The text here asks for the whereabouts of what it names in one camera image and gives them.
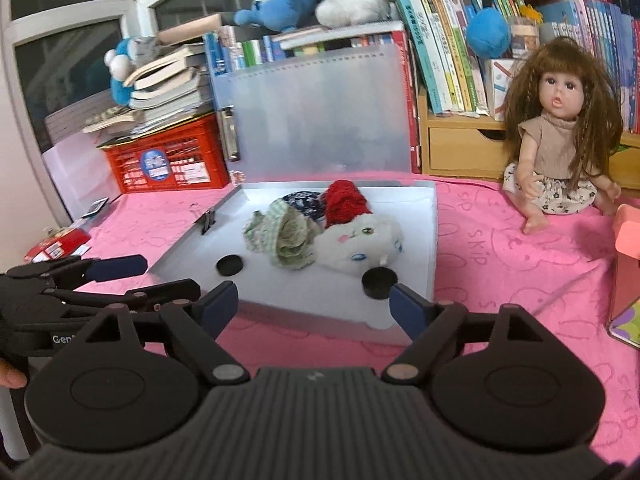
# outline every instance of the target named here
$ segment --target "metal screw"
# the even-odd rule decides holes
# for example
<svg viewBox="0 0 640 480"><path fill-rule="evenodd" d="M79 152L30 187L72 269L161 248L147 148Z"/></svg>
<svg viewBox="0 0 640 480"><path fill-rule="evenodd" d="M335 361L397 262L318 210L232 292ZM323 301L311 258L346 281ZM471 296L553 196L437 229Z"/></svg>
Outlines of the metal screw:
<svg viewBox="0 0 640 480"><path fill-rule="evenodd" d="M220 365L213 368L213 376L219 381L235 381L244 375L244 368L239 365Z"/></svg>
<svg viewBox="0 0 640 480"><path fill-rule="evenodd" d="M406 363L391 365L386 369L386 374L389 377L392 377L399 381L416 378L418 376L418 373L420 373L420 370L418 370L418 368Z"/></svg>

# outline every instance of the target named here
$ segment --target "floral skirt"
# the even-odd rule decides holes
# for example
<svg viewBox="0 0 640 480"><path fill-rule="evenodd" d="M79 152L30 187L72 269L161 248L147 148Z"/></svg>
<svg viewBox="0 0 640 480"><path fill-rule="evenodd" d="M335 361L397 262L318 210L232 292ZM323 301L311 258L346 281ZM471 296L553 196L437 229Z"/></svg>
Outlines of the floral skirt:
<svg viewBox="0 0 640 480"><path fill-rule="evenodd" d="M502 188L505 191L516 194L520 186L516 183L515 172L518 164L512 162L504 170L504 183ZM581 180L578 189L569 189L568 180L545 177L540 181L543 191L540 196L532 202L543 212L553 215L566 215L577 213L590 206L596 198L596 187L589 180Z"/></svg>

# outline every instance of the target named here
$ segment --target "human hand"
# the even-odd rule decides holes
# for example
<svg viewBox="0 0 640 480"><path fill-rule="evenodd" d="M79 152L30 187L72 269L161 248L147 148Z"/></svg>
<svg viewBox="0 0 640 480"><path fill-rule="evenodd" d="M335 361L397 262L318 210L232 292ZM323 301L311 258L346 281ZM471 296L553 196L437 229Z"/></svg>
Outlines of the human hand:
<svg viewBox="0 0 640 480"><path fill-rule="evenodd" d="M27 377L7 361L0 358L0 386L5 388L24 388L26 385Z"/></svg>
<svg viewBox="0 0 640 480"><path fill-rule="evenodd" d="M615 202L617 199L620 198L620 195L622 195L622 188L620 187L619 184L615 182L611 182L606 187L606 189L604 189L604 192L607 194L607 196L610 198L612 202Z"/></svg>
<svg viewBox="0 0 640 480"><path fill-rule="evenodd" d="M542 194L542 188L540 187L540 184L538 184L538 182L543 179L544 179L543 175L534 175L534 174L528 174L518 179L518 184L520 186L520 189L522 190L524 197L529 202L532 202L533 200L537 199Z"/></svg>

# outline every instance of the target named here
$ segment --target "pink blanket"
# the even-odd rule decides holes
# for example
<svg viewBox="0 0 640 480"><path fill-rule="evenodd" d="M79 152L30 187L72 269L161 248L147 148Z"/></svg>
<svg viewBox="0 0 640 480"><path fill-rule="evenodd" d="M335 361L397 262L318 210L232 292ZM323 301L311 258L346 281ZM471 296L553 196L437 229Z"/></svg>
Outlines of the pink blanket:
<svg viewBox="0 0 640 480"><path fill-rule="evenodd" d="M476 312L517 303L534 313L605 385L607 405L593 449L609 462L634 459L640 449L640 352L613 340L603 328L614 261L611 219L588 208L554 217L546 232L526 237L519 231L522 218L498 186L467 181L438 181L436 186L436 297L460 301ZM103 224L91 230L92 248L86 256L141 253L151 265L223 195L183 191L123 196ZM143 283L147 278L85 289L121 293ZM251 370L263 365L380 370L401 351L238 318L218 341Z"/></svg>

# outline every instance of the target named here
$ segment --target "doll's face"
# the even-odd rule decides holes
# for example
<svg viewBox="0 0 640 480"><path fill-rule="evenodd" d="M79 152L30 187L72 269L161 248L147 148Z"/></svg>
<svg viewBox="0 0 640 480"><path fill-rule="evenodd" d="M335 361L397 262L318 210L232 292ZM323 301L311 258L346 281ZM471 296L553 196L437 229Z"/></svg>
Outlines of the doll's face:
<svg viewBox="0 0 640 480"><path fill-rule="evenodd" d="M582 110L584 91L575 75L545 72L538 91L542 107L559 119L574 120Z"/></svg>

